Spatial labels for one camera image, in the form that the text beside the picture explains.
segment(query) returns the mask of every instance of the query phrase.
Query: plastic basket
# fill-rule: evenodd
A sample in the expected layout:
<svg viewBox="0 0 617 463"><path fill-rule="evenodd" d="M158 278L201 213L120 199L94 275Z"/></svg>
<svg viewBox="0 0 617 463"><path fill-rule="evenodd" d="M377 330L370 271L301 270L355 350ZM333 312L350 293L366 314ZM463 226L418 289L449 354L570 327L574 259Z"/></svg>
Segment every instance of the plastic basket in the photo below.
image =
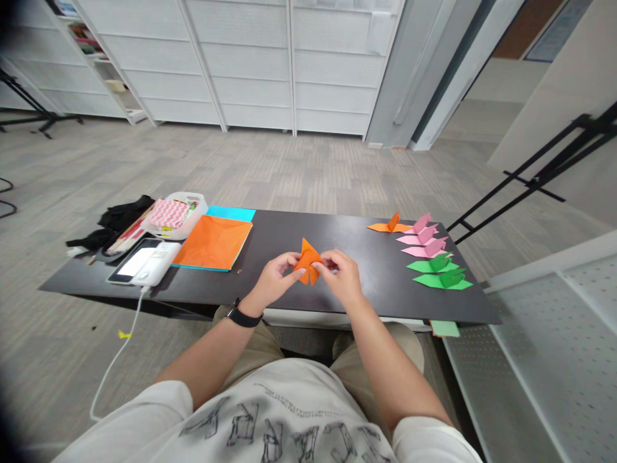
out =
<svg viewBox="0 0 617 463"><path fill-rule="evenodd" d="M184 203L197 202L197 207L195 207L195 210L188 216L184 223L180 225L180 227L168 231L158 230L157 226L152 225L150 223L150 214L148 214L146 219L143 221L142 226L146 232L168 241L187 239L200 217L208 212L208 204L206 204L205 198L203 195L198 193L176 192L165 198L166 201L173 201L174 199Z"/></svg>

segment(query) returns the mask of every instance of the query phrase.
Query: tabletop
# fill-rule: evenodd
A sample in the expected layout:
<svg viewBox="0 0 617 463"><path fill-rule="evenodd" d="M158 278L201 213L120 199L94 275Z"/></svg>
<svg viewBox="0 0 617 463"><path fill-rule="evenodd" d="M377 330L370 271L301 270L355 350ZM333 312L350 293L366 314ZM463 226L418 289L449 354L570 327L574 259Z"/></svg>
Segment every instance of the tabletop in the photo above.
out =
<svg viewBox="0 0 617 463"><path fill-rule="evenodd" d="M306 238L317 252L337 248L358 262L362 289L379 316L501 323L496 309L469 270L465 279L474 285L462 291L435 289L413 281L421 274L406 266L427 259L401 252L409 247L397 241L404 236L402 233L381 233L366 228L388 220L257 210L253 228L231 271L170 268L150 297L169 303L231 304L236 297L248 294L268 260L286 251L300 252L302 238ZM414 221L401 220L401 223L412 225ZM441 223L437 223L436 236L448 236ZM467 269L452 239L446 243L445 250L453 253L452 261ZM136 299L139 288L105 281L112 272L113 267L104 262L88 266L86 259L71 259L39 289L84 297ZM344 313L322 278L315 286L294 284L270 307Z"/></svg>

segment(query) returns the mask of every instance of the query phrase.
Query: black watch strap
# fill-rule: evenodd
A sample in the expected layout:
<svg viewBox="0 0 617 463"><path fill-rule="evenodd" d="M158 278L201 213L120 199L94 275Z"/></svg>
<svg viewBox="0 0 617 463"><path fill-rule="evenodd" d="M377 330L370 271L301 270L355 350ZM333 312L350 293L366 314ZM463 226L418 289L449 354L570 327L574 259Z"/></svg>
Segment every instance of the black watch strap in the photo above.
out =
<svg viewBox="0 0 617 463"><path fill-rule="evenodd" d="M259 317L249 317L248 315L240 312L240 309L238 308L239 303L240 298L236 298L236 302L234 302L233 305L229 308L229 312L227 313L226 317L231 318L231 320L235 324L245 328L255 328L257 325L259 325L259 322L261 321L263 315Z"/></svg>

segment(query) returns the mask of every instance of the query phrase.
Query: person's left hand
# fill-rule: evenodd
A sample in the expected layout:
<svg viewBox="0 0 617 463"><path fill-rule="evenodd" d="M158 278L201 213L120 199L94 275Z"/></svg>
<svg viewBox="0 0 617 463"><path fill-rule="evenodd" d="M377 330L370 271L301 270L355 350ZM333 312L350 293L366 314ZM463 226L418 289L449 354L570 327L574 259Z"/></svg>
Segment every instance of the person's left hand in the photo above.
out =
<svg viewBox="0 0 617 463"><path fill-rule="evenodd" d="M248 316L259 317L269 304L284 295L307 271L298 269L286 277L283 276L288 268L298 263L300 257L300 253L286 252L268 262L255 287L240 302L240 311Z"/></svg>

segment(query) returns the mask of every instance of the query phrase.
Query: orange paper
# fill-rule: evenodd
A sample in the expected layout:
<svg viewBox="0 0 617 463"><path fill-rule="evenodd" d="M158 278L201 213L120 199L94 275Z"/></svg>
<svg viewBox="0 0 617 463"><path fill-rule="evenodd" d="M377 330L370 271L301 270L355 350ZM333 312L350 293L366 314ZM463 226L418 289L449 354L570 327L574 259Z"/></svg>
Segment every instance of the orange paper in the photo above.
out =
<svg viewBox="0 0 617 463"><path fill-rule="evenodd" d="M396 214L392 216L389 223L373 224L373 225L369 225L367 228L370 228L371 230L375 230L376 232L388 232L388 233L406 232L411 227L409 225L403 225L403 224L398 223L400 220L400 217L398 216L399 212L400 211L397 211Z"/></svg>
<svg viewBox="0 0 617 463"><path fill-rule="evenodd" d="M300 281L304 284L309 284L310 277L310 285L313 286L317 279L319 278L319 271L311 266L313 262L321 262L321 257L319 253L313 248L307 240L302 238L302 256L300 260L294 267L294 271L305 268L307 272L300 277Z"/></svg>
<svg viewBox="0 0 617 463"><path fill-rule="evenodd" d="M238 258L253 224L203 215L173 265L228 271Z"/></svg>

